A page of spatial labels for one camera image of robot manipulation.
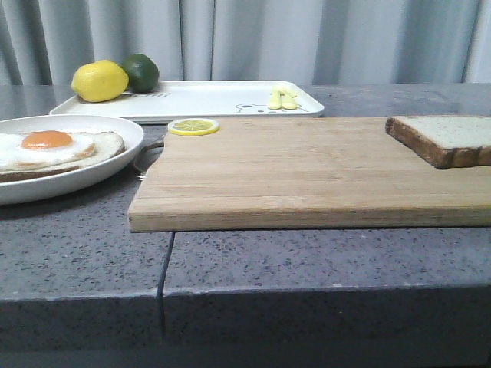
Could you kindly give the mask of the wooden cutting board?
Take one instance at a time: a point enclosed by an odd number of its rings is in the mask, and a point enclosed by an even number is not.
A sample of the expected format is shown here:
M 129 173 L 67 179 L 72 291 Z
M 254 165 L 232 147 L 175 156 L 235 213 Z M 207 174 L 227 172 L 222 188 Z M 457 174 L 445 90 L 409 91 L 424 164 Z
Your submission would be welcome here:
M 490 170 L 436 169 L 382 117 L 222 118 L 168 133 L 127 212 L 134 232 L 487 226 Z

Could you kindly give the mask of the green lime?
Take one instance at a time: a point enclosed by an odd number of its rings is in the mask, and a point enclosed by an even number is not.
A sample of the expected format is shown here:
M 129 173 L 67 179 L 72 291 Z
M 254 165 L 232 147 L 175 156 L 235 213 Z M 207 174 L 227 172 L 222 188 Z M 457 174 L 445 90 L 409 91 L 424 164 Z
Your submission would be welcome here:
M 127 73 L 128 87 L 134 93 L 149 93 L 158 85 L 159 69 L 145 54 L 132 54 L 126 57 L 121 67 Z

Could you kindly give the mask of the grey curtain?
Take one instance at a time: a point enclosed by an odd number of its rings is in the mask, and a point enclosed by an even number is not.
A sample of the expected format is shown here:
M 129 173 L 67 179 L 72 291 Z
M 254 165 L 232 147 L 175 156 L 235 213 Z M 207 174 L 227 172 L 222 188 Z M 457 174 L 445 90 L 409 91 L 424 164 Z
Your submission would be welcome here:
M 164 81 L 487 83 L 488 1 L 3 1 L 1 82 L 148 55 Z

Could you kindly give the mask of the round white plate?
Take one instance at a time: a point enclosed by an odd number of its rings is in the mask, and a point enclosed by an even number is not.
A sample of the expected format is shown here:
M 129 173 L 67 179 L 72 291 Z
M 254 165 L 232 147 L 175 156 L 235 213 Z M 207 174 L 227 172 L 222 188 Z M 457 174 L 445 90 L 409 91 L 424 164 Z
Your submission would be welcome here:
M 44 115 L 1 122 L 1 203 L 32 202 L 92 186 L 139 153 L 143 129 L 118 117 Z

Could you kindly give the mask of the fried egg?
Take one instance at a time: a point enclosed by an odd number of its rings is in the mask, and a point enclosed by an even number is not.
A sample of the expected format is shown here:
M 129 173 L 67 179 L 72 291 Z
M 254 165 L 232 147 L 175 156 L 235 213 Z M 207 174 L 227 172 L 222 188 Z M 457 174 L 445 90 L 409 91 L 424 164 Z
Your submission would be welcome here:
M 40 169 L 91 156 L 95 142 L 86 133 L 45 130 L 1 134 L 1 170 Z

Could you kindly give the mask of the yellow lemon slice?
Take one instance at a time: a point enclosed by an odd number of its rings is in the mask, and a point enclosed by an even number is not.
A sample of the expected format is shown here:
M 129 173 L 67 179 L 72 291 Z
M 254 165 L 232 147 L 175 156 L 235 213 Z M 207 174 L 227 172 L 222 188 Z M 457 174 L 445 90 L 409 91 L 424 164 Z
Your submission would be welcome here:
M 218 130 L 219 123 L 211 119 L 181 119 L 167 124 L 167 131 L 179 136 L 203 136 Z

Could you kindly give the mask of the yellow plastic spoon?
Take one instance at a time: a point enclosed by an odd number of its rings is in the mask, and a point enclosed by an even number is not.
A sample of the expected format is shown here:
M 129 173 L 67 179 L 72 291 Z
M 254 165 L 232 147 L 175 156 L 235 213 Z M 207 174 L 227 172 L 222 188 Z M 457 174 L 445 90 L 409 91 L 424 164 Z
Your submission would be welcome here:
M 298 108 L 298 104 L 295 100 L 296 94 L 294 91 L 289 90 L 286 87 L 281 89 L 281 97 L 282 97 L 282 108 L 285 110 L 296 110 Z

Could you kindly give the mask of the white bread slice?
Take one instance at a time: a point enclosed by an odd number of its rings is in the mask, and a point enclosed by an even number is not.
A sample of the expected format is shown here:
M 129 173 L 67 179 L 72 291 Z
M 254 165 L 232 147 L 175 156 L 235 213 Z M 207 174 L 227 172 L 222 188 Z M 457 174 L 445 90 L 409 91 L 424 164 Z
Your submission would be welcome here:
M 489 117 L 395 116 L 385 132 L 437 169 L 490 165 Z

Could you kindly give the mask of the white rectangular bear tray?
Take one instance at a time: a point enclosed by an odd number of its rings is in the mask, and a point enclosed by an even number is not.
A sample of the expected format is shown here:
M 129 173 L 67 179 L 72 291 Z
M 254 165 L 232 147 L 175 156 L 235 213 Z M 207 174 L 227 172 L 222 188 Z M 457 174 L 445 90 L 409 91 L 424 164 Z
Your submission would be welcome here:
M 295 109 L 268 108 L 272 91 L 290 92 Z M 55 107 L 51 115 L 83 114 L 122 117 L 143 124 L 160 124 L 187 117 L 319 117 L 324 106 L 300 87 L 281 80 L 161 81 L 148 94 L 125 92 L 113 100 L 89 103 L 74 96 Z

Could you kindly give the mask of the yellow plastic fork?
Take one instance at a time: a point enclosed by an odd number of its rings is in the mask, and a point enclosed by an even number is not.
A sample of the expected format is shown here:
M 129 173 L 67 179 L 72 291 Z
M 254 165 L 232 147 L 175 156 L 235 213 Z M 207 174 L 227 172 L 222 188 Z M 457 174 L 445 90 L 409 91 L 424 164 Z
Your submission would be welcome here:
M 267 107 L 270 110 L 279 110 L 282 108 L 282 89 L 280 87 L 273 87 L 271 89 Z

